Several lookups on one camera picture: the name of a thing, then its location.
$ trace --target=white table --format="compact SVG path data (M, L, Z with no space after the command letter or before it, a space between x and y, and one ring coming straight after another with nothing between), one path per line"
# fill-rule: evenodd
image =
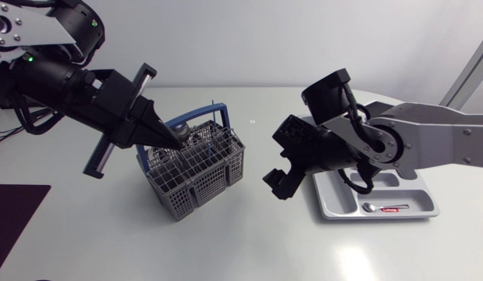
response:
M246 145L243 179L180 222L158 203L134 148L115 149L103 180L82 174L100 133L65 118L41 136L0 144L0 183L52 189L0 270L9 280L483 280L483 169L421 171L441 209L433 219L327 221L312 178L278 200L261 178L288 170L271 135L309 114L300 88L155 88L166 120L228 106ZM390 98L355 92L359 102ZM0 112L0 129L16 123Z

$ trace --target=cutlery tray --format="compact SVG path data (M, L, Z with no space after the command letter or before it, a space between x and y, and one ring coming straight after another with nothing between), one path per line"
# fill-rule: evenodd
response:
M355 184L364 186L357 170L345 169L345 173ZM373 178L375 188L365 195L352 190L336 171L317 173L313 178L322 214L327 219L414 219L440 213L418 173L415 180L403 180L395 171L381 171ZM376 206L408 204L410 208L366 212L364 202Z

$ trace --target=metal bracket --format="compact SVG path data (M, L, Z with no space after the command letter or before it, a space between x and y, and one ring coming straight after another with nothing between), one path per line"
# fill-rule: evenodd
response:
M0 61L19 58L21 46L74 43L56 18L0 2Z
M344 139L344 141L355 147L358 151L368 156L372 165L376 165L377 162L391 162L397 155L397 140L389 132L370 126L366 123L363 124L364 130L366 130L371 136L374 136L377 141L381 141L385 146L384 151L374 151L373 148L370 148L369 144L363 142L356 135L352 124L350 124L350 120L346 118L346 113L330 119L322 125Z

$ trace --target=tray compartment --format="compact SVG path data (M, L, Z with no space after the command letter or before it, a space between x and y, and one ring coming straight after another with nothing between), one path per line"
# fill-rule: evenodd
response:
M373 190L367 195L358 194L357 200L361 207L364 202L376 206L400 204L410 206L408 209L400 209L400 212L431 212L435 209L432 199L424 190Z

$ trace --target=basket handle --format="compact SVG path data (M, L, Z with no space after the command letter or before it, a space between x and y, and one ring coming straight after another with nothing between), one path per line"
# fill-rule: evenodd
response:
M169 120L168 122L165 123L165 125L172 128L174 126L183 124L199 116L203 116L205 114L217 112L217 111L220 111L220 116L222 118L222 125L225 128L230 129L231 124L229 123L229 114L227 113L227 106L221 102L213 105L207 105L202 108L194 109L188 113L184 113L181 116L177 116L176 118ZM144 149L144 146L138 144L135 147L137 149L137 158L139 159L140 167L142 168L144 173L149 172L149 165L147 163L147 156L146 156L146 151Z

